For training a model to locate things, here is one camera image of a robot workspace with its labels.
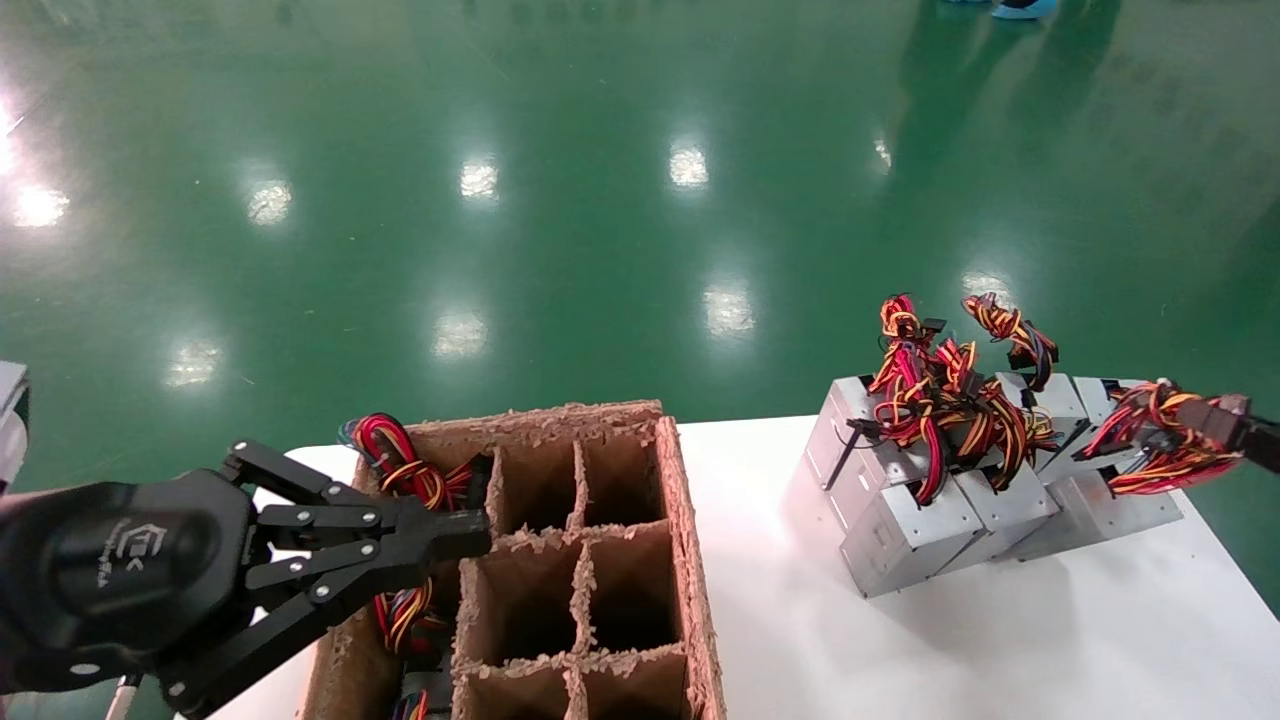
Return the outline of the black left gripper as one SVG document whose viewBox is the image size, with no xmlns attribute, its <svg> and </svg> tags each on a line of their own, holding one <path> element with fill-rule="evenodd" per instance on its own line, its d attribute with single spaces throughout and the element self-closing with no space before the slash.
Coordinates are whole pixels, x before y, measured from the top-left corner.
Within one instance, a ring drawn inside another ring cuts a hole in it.
<svg viewBox="0 0 1280 720">
<path fill-rule="evenodd" d="M 483 510 L 366 495 L 256 441 L 233 446 L 223 475 L 4 496 L 3 691 L 79 689 L 168 655 L 168 705 L 207 719 L 378 594 L 492 547 Z M 285 502 L 253 510 L 244 484 Z M 325 562 L 314 552 L 255 621 L 268 605 L 239 578 L 248 536 L 275 550 L 343 544 L 335 553 L 355 562 L 314 571 Z"/>
</svg>

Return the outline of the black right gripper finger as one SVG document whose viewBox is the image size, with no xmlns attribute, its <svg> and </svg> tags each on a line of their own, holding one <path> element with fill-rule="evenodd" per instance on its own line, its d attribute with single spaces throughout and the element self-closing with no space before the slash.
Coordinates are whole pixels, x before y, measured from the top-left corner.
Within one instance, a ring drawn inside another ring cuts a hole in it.
<svg viewBox="0 0 1280 720">
<path fill-rule="evenodd" d="M 1176 421 L 1197 433 L 1238 433 L 1252 428 L 1252 401 L 1247 395 L 1188 396 L 1175 411 Z"/>
<path fill-rule="evenodd" d="M 1252 415 L 1221 415 L 1217 420 L 1222 454 L 1243 459 L 1279 474 L 1279 428 L 1276 421 Z"/>
</svg>

